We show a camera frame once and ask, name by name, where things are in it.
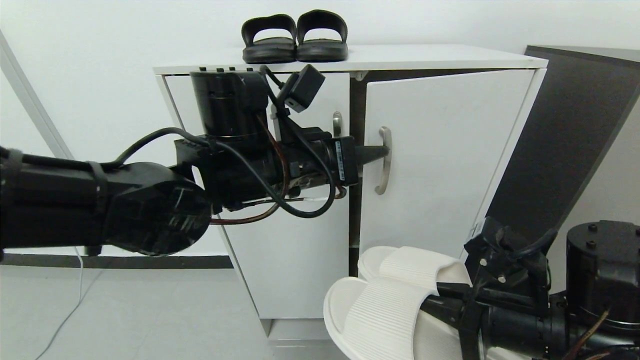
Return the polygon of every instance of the label sticker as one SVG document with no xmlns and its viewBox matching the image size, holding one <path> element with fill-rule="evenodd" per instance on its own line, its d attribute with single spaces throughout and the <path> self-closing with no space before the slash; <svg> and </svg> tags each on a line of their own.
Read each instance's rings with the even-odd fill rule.
<svg viewBox="0 0 640 360">
<path fill-rule="evenodd" d="M 335 157 L 338 158 L 338 173 L 340 180 L 344 181 L 344 162 L 342 161 L 342 145 L 339 141 L 335 142 Z"/>
</svg>

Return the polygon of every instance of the silver handle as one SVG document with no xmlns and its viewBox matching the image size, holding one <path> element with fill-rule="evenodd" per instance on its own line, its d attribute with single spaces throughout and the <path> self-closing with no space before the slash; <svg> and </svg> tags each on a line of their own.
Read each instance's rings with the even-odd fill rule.
<svg viewBox="0 0 640 360">
<path fill-rule="evenodd" d="M 391 153 L 392 153 L 392 144 L 391 141 L 391 130 L 383 126 L 378 131 L 380 136 L 382 136 L 382 145 L 389 148 L 389 153 L 385 156 L 382 163 L 382 178 L 380 179 L 380 185 L 376 186 L 376 193 L 378 195 L 382 195 L 387 190 L 387 185 L 389 184 L 389 174 L 391 173 Z"/>
<path fill-rule="evenodd" d="M 342 136 L 342 114 L 339 111 L 333 113 L 333 137 Z"/>
</svg>

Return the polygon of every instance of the white cable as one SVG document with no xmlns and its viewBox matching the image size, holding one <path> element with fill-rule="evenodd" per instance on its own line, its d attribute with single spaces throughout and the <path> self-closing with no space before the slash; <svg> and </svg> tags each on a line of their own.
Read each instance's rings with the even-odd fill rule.
<svg viewBox="0 0 640 360">
<path fill-rule="evenodd" d="M 75 311 L 78 309 L 78 307 L 82 303 L 82 300 L 84 299 L 84 296 L 82 295 L 82 277 L 83 277 L 83 272 L 84 272 L 84 261 L 82 259 L 82 256 L 80 256 L 80 252 L 78 252 L 78 248 L 74 247 L 74 250 L 76 251 L 76 256 L 78 257 L 78 260 L 80 261 L 80 281 L 79 281 L 79 291 L 78 291 L 78 303 L 73 308 L 73 310 L 71 310 L 69 315 L 67 315 L 67 317 L 64 320 L 62 320 L 62 322 L 60 323 L 60 326 L 58 326 L 58 328 L 56 329 L 56 332 L 54 332 L 53 336 L 51 336 L 51 340 L 49 341 L 49 344 L 47 345 L 47 347 L 45 347 L 44 350 L 42 350 L 40 355 L 38 355 L 38 357 L 36 357 L 35 360 L 39 360 L 47 352 L 47 350 L 51 347 L 51 344 L 53 344 L 53 341 L 58 336 L 58 333 L 60 332 L 60 329 L 62 329 L 63 325 L 67 322 L 67 320 L 69 320 L 71 315 L 73 315 L 73 313 L 75 313 Z"/>
</svg>

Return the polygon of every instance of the gray floor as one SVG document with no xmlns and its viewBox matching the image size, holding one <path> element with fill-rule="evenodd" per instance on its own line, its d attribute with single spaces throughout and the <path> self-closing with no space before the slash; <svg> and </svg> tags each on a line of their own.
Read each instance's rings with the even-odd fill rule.
<svg viewBox="0 0 640 360">
<path fill-rule="evenodd" d="M 33 360 L 75 306 L 78 269 L 0 266 L 0 359 Z M 233 270 L 84 271 L 80 308 L 42 360 L 336 359 L 266 339 Z"/>
</svg>

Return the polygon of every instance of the sandal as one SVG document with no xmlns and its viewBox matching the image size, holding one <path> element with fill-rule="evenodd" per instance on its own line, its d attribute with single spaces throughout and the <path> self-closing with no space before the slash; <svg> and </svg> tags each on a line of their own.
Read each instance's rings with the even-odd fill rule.
<svg viewBox="0 0 640 360">
<path fill-rule="evenodd" d="M 311 29 L 331 29 L 340 34 L 341 40 L 305 40 Z M 311 10 L 298 18 L 298 61 L 343 61 L 348 56 L 347 24 L 340 15 L 326 10 Z"/>
<path fill-rule="evenodd" d="M 271 37 L 253 41 L 256 34 L 265 29 L 284 29 L 288 37 Z M 290 63 L 296 61 L 296 23 L 286 14 L 269 17 L 254 17 L 242 25 L 242 36 L 246 47 L 242 59 L 246 63 Z"/>
</svg>

